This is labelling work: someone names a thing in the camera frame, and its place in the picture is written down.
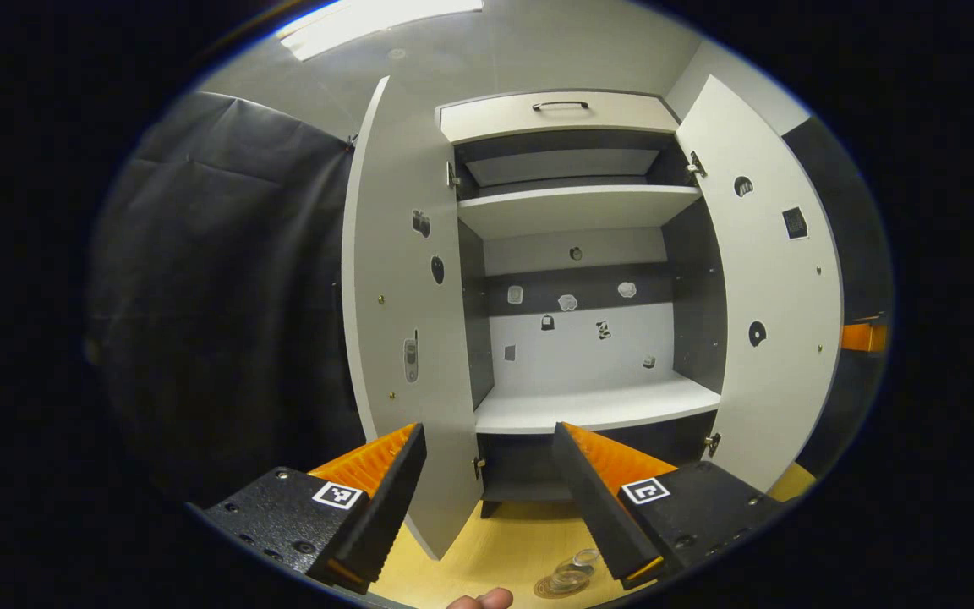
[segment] glass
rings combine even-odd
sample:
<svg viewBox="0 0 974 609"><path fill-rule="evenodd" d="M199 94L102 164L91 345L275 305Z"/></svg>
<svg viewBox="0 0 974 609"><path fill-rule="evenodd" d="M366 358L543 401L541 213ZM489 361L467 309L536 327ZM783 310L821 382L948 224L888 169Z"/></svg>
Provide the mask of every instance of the glass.
<svg viewBox="0 0 974 609"><path fill-rule="evenodd" d="M582 550L573 555L573 558L564 560L555 567L551 574L551 592L560 594L572 592L579 589L592 578L595 572L595 564L599 560L599 551Z"/></svg>

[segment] finger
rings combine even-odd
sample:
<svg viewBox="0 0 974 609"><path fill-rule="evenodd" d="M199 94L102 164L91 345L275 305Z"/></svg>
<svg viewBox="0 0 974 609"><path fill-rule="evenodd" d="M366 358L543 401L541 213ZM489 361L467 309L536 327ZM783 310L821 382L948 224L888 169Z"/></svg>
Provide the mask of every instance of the finger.
<svg viewBox="0 0 974 609"><path fill-rule="evenodd" d="M464 595L463 597L457 598L456 601L450 602L446 609L483 609L483 605L479 604L479 601L472 598L471 596Z"/></svg>
<svg viewBox="0 0 974 609"><path fill-rule="evenodd" d="M480 602L483 609L507 609L513 605L513 593L504 587L497 587L497 589L480 596L477 601Z"/></svg>

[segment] open cabinet door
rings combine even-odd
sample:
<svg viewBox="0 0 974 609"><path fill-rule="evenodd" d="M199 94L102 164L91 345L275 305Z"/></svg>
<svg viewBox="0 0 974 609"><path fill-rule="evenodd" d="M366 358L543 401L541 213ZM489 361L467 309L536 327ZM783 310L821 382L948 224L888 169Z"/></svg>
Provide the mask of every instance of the open cabinet door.
<svg viewBox="0 0 974 609"><path fill-rule="evenodd" d="M723 82L709 77L676 138L706 171L698 183L723 261L727 358L712 460L764 492L828 396L843 320L834 239L795 155Z"/></svg>
<svg viewBox="0 0 974 609"><path fill-rule="evenodd" d="M348 367L367 440L423 424L426 463L405 523L441 559L483 483L473 465L457 200L446 184L453 149L433 112L389 77L379 81L348 177L341 285ZM413 211L430 221L429 232L413 230Z"/></svg>

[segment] wooden floor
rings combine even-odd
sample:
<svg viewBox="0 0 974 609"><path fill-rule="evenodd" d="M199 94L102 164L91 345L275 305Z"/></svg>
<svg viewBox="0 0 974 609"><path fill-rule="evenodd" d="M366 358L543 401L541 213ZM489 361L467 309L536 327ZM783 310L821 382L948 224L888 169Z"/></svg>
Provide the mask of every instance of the wooden floor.
<svg viewBox="0 0 974 609"><path fill-rule="evenodd" d="M444 609L465 594L474 598L502 586L513 593L513 606L569 609L640 590L623 592L600 559L592 581L580 593L552 601L533 593L540 578L587 547L596 546L572 504L504 502L487 519L480 519L477 505L440 562L430 560L402 524L370 592L405 605Z"/></svg>

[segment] ceiling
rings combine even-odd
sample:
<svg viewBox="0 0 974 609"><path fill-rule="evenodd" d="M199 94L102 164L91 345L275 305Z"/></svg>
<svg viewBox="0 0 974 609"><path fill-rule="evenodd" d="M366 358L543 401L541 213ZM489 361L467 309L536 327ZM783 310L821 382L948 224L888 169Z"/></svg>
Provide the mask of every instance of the ceiling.
<svg viewBox="0 0 974 609"><path fill-rule="evenodd" d="M382 77L435 105L491 93L600 88L666 96L701 37L626 0L484 0L483 12L422 19L300 62L274 37L201 90L242 97L347 138ZM403 49L401 59L390 50Z"/></svg>

